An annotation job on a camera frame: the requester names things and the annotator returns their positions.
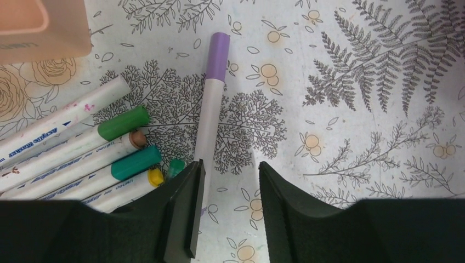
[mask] purple marker cap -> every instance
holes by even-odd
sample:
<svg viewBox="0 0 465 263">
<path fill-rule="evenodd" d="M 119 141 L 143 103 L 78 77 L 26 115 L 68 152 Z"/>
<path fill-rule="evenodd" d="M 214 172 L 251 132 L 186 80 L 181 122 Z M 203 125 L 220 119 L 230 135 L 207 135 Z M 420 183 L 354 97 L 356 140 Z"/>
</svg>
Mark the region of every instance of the purple marker cap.
<svg viewBox="0 0 465 263">
<path fill-rule="evenodd" d="M 210 40 L 208 52 L 207 76 L 205 79 L 214 78 L 224 82 L 226 76 L 226 65 L 228 63 L 229 36 L 217 32 Z"/>
</svg>

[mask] peach plastic box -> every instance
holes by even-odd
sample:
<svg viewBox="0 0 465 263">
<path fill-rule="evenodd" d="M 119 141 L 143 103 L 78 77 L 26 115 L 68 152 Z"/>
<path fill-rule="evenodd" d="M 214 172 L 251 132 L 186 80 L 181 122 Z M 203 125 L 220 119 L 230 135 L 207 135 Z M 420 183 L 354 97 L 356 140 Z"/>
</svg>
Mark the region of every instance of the peach plastic box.
<svg viewBox="0 0 465 263">
<path fill-rule="evenodd" d="M 85 56 L 83 0 L 0 0 L 0 65 Z"/>
</svg>

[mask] green marker cap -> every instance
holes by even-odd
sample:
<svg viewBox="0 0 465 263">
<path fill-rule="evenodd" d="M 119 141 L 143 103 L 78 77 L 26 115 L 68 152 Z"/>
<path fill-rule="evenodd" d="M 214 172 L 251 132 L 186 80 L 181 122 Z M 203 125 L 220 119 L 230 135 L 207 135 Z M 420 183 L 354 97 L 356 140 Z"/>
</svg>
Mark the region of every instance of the green marker cap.
<svg viewBox="0 0 465 263">
<path fill-rule="evenodd" d="M 182 170 L 185 168 L 185 163 L 179 159 L 172 159 L 169 163 L 167 179 L 173 179 L 176 175 L 178 175 Z"/>
<path fill-rule="evenodd" d="M 149 122 L 150 117 L 147 110 L 142 106 L 138 106 L 100 124 L 97 131 L 103 139 L 112 141 Z"/>
<path fill-rule="evenodd" d="M 152 145 L 112 163 L 111 175 L 117 180 L 124 181 L 159 162 L 161 162 L 161 154 L 157 147 Z"/>
</svg>

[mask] marker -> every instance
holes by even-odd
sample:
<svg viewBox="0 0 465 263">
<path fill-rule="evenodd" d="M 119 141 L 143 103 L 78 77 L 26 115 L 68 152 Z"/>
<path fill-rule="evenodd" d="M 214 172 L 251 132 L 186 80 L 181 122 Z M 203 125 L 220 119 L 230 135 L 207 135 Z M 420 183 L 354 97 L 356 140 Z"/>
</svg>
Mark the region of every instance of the marker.
<svg viewBox="0 0 465 263">
<path fill-rule="evenodd" d="M 183 160 L 172 159 L 171 162 L 169 163 L 166 180 L 171 180 L 174 177 L 176 177 L 176 175 L 178 175 L 182 170 L 184 170 L 185 166 L 186 164 L 184 163 Z"/>
<path fill-rule="evenodd" d="M 116 208 L 122 207 L 153 191 L 163 182 L 161 171 L 158 168 L 151 169 L 103 190 L 83 200 L 82 203 L 97 211 L 111 213 Z"/>
<path fill-rule="evenodd" d="M 144 134 L 134 131 L 53 168 L 1 195 L 1 199 L 37 199 L 112 162 L 147 143 Z"/>
<path fill-rule="evenodd" d="M 229 36 L 220 32 L 213 34 L 208 53 L 207 74 L 205 76 L 199 130 L 197 131 L 194 151 L 194 160 L 203 159 L 203 165 L 205 166 L 202 209 L 205 209 L 208 204 L 210 179 L 214 172 L 213 156 L 215 153 L 228 52 Z"/>
<path fill-rule="evenodd" d="M 52 146 L 20 163 L 0 170 L 0 192 L 36 177 L 57 165 L 82 155 L 98 145 L 146 125 L 149 114 L 142 106 L 127 111 L 71 139 Z"/>
<path fill-rule="evenodd" d="M 0 164 L 12 162 L 31 148 L 71 128 L 129 92 L 130 87 L 120 76 L 69 103 L 61 110 L 34 122 L 0 142 Z"/>
<path fill-rule="evenodd" d="M 39 198 L 39 200 L 82 200 L 120 181 L 129 179 L 133 175 L 139 174 L 159 162 L 161 162 L 161 154 L 157 147 L 152 145 L 91 173 L 84 178 L 63 186 Z"/>
</svg>

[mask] floral tablecloth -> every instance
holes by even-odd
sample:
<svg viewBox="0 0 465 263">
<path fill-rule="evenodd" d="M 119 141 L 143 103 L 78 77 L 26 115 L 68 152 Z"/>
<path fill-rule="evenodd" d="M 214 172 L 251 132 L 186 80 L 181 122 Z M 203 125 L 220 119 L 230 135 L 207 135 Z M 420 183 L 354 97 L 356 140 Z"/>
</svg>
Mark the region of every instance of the floral tablecloth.
<svg viewBox="0 0 465 263">
<path fill-rule="evenodd" d="M 174 157 L 190 161 L 209 38 L 227 32 L 217 172 L 193 262 L 269 262 L 261 161 L 341 208 L 465 192 L 463 5 L 86 0 L 90 55 L 0 66 L 0 136 L 122 75 L 129 96 L 47 144 L 143 104 L 162 168 Z"/>
</svg>

